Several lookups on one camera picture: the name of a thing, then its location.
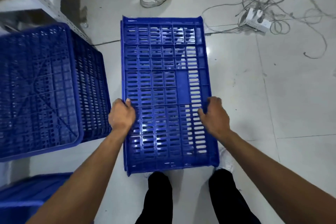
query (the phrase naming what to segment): forearm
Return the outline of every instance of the forearm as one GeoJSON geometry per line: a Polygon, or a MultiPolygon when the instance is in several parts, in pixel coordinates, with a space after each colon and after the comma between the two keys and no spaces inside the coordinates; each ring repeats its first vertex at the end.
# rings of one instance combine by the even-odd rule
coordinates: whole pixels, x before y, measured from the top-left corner
{"type": "Polygon", "coordinates": [[[334,223],[336,199],[231,132],[220,142],[285,223],[334,223]]]}
{"type": "Polygon", "coordinates": [[[99,209],[127,131],[113,130],[28,224],[91,223],[99,209]]]}

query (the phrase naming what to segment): person's left hand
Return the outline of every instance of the person's left hand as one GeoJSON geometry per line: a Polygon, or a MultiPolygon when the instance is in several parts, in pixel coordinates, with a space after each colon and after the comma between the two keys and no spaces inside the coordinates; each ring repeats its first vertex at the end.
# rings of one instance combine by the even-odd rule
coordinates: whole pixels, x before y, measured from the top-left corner
{"type": "Polygon", "coordinates": [[[112,129],[122,130],[128,133],[135,121],[135,110],[131,106],[131,100],[128,98],[124,103],[120,98],[112,104],[112,109],[108,115],[108,122],[112,129]]]}

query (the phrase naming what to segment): blue plastic crate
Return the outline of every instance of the blue plastic crate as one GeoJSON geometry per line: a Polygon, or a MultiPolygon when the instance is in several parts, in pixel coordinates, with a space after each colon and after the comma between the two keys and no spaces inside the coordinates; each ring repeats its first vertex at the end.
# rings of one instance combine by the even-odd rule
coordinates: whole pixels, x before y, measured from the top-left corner
{"type": "Polygon", "coordinates": [[[137,113],[127,174],[218,166],[217,141],[197,113],[211,96],[202,18],[123,17],[121,50],[123,99],[137,113]]]}
{"type": "Polygon", "coordinates": [[[0,37],[0,161],[103,138],[103,56],[59,23],[0,37]]]}
{"type": "Polygon", "coordinates": [[[26,223],[71,174],[37,175],[0,189],[1,223],[26,223]]]}

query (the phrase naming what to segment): blue basket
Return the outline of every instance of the blue basket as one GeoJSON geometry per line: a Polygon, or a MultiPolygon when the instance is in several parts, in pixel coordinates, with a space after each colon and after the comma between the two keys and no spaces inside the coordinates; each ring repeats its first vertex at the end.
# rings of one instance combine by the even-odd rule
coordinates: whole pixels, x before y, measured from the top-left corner
{"type": "Polygon", "coordinates": [[[0,161],[103,138],[103,56],[59,23],[0,37],[0,161]]]}
{"type": "Polygon", "coordinates": [[[72,173],[37,175],[0,190],[2,224],[24,224],[72,173]]]}
{"type": "Polygon", "coordinates": [[[137,113],[127,174],[218,166],[217,141],[197,113],[211,96],[202,18],[123,17],[121,53],[123,99],[137,113]]]}

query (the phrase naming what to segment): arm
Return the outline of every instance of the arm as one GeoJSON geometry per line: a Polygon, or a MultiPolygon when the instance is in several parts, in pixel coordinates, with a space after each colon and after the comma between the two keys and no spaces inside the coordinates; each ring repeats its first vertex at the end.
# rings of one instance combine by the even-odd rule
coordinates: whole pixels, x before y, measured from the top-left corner
{"type": "Polygon", "coordinates": [[[127,99],[125,105],[117,99],[108,116],[112,132],[27,224],[93,222],[119,150],[134,120],[135,111],[130,100],[127,99]]]}
{"type": "Polygon", "coordinates": [[[207,131],[232,154],[285,223],[335,223],[336,199],[274,161],[231,131],[220,98],[209,98],[199,116],[207,131]]]}

